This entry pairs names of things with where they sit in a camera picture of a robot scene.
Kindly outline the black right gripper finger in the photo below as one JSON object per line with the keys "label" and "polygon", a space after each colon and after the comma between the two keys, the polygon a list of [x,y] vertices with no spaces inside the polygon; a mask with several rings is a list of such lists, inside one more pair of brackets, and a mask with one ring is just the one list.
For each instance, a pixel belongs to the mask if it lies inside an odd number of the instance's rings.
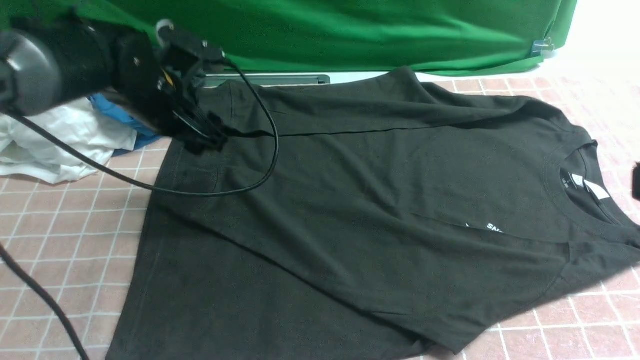
{"label": "black right gripper finger", "polygon": [[631,196],[636,201],[640,200],[640,162],[636,162],[631,172]]}

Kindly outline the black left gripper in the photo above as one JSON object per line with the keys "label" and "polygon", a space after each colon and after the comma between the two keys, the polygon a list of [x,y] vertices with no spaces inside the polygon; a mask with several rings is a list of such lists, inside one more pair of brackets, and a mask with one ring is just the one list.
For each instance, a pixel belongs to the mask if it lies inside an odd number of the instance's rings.
{"label": "black left gripper", "polygon": [[212,112],[199,109],[191,89],[204,61],[180,50],[154,50],[142,32],[119,37],[114,44],[113,87],[135,118],[158,135],[182,142],[193,155],[222,152],[229,141],[227,126]]}

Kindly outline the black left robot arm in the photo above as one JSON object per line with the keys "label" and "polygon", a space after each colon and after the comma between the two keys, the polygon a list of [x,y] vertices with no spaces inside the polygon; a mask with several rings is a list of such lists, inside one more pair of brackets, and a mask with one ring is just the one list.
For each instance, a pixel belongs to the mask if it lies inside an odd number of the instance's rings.
{"label": "black left robot arm", "polygon": [[222,150],[226,126],[201,109],[198,89],[206,69],[231,65],[224,50],[169,19],[156,37],[157,45],[143,30],[75,14],[49,24],[16,16],[1,32],[1,107],[38,116],[101,93],[190,152]]}

